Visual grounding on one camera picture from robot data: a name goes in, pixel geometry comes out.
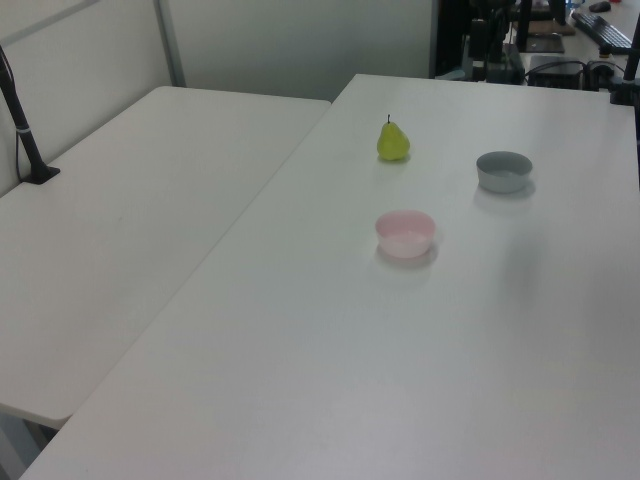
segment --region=pink bowl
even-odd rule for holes
[[[426,213],[396,210],[376,222],[380,248],[397,258],[418,257],[429,250],[436,224]]]

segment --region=table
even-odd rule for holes
[[[328,108],[164,87],[0,201],[0,411],[59,428]]]
[[[607,94],[358,75],[24,480],[635,479],[637,175]],[[377,252],[396,208],[429,255]]]

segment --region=computer mouse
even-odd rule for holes
[[[608,12],[611,10],[611,4],[609,2],[598,2],[593,5],[589,5],[589,10],[594,13]]]

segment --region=gray bowl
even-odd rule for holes
[[[476,162],[482,188],[495,193],[513,193],[527,186],[533,164],[514,152],[485,153]]]

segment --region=keyboard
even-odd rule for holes
[[[573,12],[571,17],[576,21],[576,27],[589,35],[591,40],[601,47],[610,45],[611,53],[627,55],[631,50],[631,40],[600,15]]]

